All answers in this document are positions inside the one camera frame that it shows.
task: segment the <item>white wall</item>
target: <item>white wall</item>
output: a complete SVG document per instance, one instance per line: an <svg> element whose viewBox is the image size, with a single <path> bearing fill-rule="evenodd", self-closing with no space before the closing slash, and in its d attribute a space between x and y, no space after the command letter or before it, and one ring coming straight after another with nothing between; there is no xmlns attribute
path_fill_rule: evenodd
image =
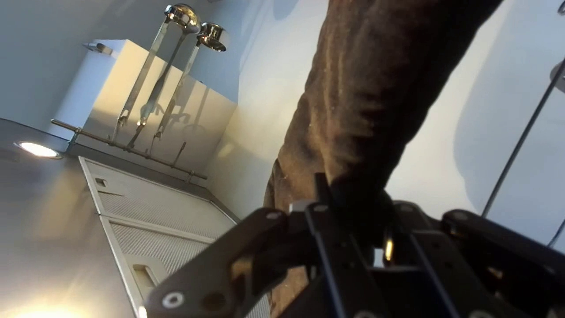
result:
<svg viewBox="0 0 565 318"><path fill-rule="evenodd" d="M48 129L92 39L149 48L170 0L2 0L0 118ZM205 16L205 5L195 9Z"/></svg>
<svg viewBox="0 0 565 318"><path fill-rule="evenodd" d="M560 4L504 2L396 170L394 196L435 216L454 207L482 212L551 69L565 58ZM564 103L564 92L553 92L490 214L544 244L565 219Z"/></svg>
<svg viewBox="0 0 565 318"><path fill-rule="evenodd" d="M193 76L239 108L218 157L211 191L235 214L264 203L271 164L304 90L327 0L218 0L211 18L226 28L228 51L202 51Z"/></svg>

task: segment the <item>person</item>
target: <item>person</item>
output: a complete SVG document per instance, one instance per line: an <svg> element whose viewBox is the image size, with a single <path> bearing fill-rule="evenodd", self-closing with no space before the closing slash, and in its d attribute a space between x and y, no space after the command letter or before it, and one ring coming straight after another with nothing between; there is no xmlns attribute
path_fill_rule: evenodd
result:
<svg viewBox="0 0 565 318"><path fill-rule="evenodd" d="M329 0L265 207L316 198L315 173L325 173L341 219L362 246L378 246L394 214L389 177L500 2ZM292 269L271 293L272 316L306 285L304 269Z"/></svg>

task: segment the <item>ceiling light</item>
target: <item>ceiling light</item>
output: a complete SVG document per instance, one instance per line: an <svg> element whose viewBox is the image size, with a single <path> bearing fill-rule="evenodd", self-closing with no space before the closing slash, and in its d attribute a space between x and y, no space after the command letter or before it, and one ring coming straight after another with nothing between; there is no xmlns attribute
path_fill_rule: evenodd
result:
<svg viewBox="0 0 565 318"><path fill-rule="evenodd" d="M59 152L39 143L23 141L20 143L20 148L27 150L36 157L59 157Z"/></svg>

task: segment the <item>bolt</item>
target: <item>bolt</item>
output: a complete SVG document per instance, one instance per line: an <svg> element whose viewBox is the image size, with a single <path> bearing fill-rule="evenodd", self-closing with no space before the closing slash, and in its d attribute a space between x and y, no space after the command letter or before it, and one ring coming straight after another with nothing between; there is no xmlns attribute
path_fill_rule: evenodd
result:
<svg viewBox="0 0 565 318"><path fill-rule="evenodd" d="M315 205L313 210L315 212L329 212L331 209L327 205Z"/></svg>
<svg viewBox="0 0 565 318"><path fill-rule="evenodd" d="M488 270L493 274L493 277L497 279L504 279L505 277L505 272L497 269L497 267L488 267Z"/></svg>
<svg viewBox="0 0 565 318"><path fill-rule="evenodd" d="M459 237L458 228L451 228L449 233L451 233L452 237Z"/></svg>
<svg viewBox="0 0 565 318"><path fill-rule="evenodd" d="M481 309L475 309L470 318L495 318L491 313L488 311L481 311Z"/></svg>
<svg viewBox="0 0 565 318"><path fill-rule="evenodd" d="M399 209L401 212L412 212L412 210L414 210L414 209L412 209L410 205L407 205L407 203L398 205L398 209Z"/></svg>
<svg viewBox="0 0 565 318"><path fill-rule="evenodd" d="M458 221L468 221L470 217L465 212L456 210L452 214Z"/></svg>
<svg viewBox="0 0 565 318"><path fill-rule="evenodd" d="M179 292L172 292L163 299L163 307L166 309L175 309L181 307L184 304L184 295Z"/></svg>
<svg viewBox="0 0 565 318"><path fill-rule="evenodd" d="M283 214L281 212L269 212L267 219L279 219Z"/></svg>
<svg viewBox="0 0 565 318"><path fill-rule="evenodd" d="M354 318L378 318L378 316L371 311L359 311Z"/></svg>
<svg viewBox="0 0 565 318"><path fill-rule="evenodd" d="M550 276L557 276L555 269L550 267L550 265L544 265L544 270L546 270Z"/></svg>

